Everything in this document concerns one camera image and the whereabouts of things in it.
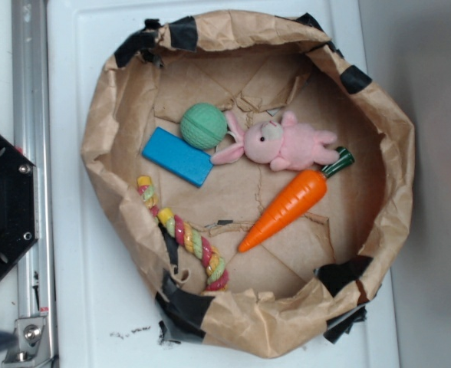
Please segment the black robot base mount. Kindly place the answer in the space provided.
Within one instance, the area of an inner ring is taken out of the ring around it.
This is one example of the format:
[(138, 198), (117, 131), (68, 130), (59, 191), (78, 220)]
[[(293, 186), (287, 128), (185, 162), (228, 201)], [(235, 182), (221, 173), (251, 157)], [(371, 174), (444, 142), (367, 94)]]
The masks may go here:
[(37, 241), (35, 166), (0, 135), (0, 281)]

